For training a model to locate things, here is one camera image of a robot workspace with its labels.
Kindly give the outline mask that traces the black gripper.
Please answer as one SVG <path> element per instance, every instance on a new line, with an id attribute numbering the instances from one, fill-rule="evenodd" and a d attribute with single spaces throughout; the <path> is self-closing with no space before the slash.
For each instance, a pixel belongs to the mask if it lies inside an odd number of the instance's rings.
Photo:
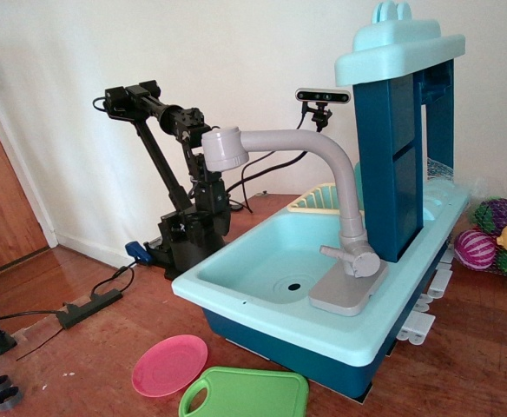
<path id="1" fill-rule="evenodd" d="M 219 171 L 209 171 L 203 154 L 193 155 L 191 195 L 200 211 L 208 212 L 214 223 L 214 231 L 222 236 L 230 229 L 230 206 L 225 183 Z"/>

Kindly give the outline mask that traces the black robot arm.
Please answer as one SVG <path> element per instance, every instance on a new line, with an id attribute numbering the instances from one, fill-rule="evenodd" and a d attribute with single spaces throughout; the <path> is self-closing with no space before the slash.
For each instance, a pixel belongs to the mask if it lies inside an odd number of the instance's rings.
<path id="1" fill-rule="evenodd" d="M 212 129 L 205 124 L 204 115 L 197 108 L 164 104 L 159 101 L 160 95 L 157 81 L 151 80 L 106 89 L 92 104 L 100 102 L 97 110 L 134 126 L 168 190 L 174 210 L 161 217 L 161 236 L 147 242 L 145 250 L 172 281 L 225 246 L 223 237 L 230 228 L 231 208 L 221 173 L 207 168 L 202 153 L 194 153 L 201 146 L 202 135 Z M 147 124 L 150 117 L 181 145 L 192 183 L 189 191 L 179 184 L 161 152 Z"/>

